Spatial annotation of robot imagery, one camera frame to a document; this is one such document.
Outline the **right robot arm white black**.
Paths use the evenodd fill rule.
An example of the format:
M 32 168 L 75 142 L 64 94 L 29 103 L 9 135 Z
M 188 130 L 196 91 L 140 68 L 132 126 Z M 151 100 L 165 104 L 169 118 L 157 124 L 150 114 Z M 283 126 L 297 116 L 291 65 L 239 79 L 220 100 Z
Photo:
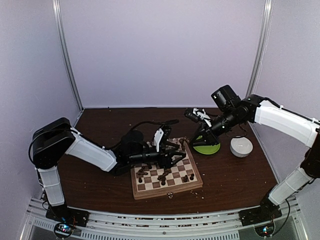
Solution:
M 262 135 L 271 158 L 293 158 L 294 168 L 261 200 L 256 210 L 259 220 L 268 220 L 287 198 L 320 177 L 320 121 L 285 108 L 268 97 L 251 94 L 240 98 L 225 85 L 211 94 L 220 115 L 211 118 L 203 109 L 189 108 L 184 115 L 200 126 L 190 140 L 193 147 L 218 145 L 219 137 L 233 127 L 250 123 L 257 130 L 270 130 Z

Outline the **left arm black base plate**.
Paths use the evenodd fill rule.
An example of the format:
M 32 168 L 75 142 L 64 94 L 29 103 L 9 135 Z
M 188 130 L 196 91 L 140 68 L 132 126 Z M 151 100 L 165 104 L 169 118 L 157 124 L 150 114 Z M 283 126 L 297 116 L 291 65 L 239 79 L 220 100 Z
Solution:
M 52 208 L 49 209 L 45 217 L 57 222 L 68 223 L 76 227 L 86 227 L 90 213 L 85 210 L 74 208 Z

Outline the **wooden chess board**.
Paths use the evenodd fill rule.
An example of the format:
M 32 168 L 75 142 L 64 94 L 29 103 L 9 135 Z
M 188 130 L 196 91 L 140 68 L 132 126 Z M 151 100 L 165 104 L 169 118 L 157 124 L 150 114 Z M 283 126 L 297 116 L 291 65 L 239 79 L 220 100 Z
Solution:
M 180 145 L 179 138 L 173 138 L 169 141 Z M 195 189 L 201 188 L 203 180 L 188 145 L 184 151 L 186 152 L 186 157 L 170 168 L 171 173 L 166 176 L 165 185 L 161 185 L 161 182 L 158 180 L 158 176 L 164 173 L 164 168 L 160 168 L 158 164 L 147 165 L 146 163 L 139 163 L 131 168 L 133 198 L 135 200 L 142 200 L 165 195 L 171 198 L 175 193 L 192 192 Z M 138 177 L 137 172 L 142 166 L 146 166 L 145 171 L 148 174 Z M 190 180 L 191 174 L 194 174 L 194 180 Z M 188 176 L 188 182 L 183 182 L 185 175 Z

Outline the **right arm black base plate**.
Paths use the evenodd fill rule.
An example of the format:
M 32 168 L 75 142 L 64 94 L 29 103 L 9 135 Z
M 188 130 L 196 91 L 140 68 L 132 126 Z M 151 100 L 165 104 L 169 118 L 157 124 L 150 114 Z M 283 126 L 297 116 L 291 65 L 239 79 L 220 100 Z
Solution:
M 282 216 L 282 212 L 278 209 L 268 212 L 260 207 L 241 210 L 238 214 L 243 227 L 271 221 Z

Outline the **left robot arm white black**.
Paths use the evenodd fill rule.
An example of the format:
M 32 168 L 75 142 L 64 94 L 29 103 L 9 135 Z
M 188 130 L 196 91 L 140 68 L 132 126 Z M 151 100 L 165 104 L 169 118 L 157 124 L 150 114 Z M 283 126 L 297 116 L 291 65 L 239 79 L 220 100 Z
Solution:
M 171 126 L 178 122 L 177 119 L 157 122 L 159 128 L 151 143 L 144 140 L 143 133 L 137 130 L 139 124 L 136 124 L 110 147 L 85 137 L 65 117 L 38 129 L 28 147 L 28 157 L 35 166 L 53 215 L 61 222 L 72 218 L 58 173 L 58 161 L 64 155 L 74 156 L 114 176 L 127 173 L 135 164 L 157 164 L 169 169 L 186 157 L 178 144 L 168 141 Z

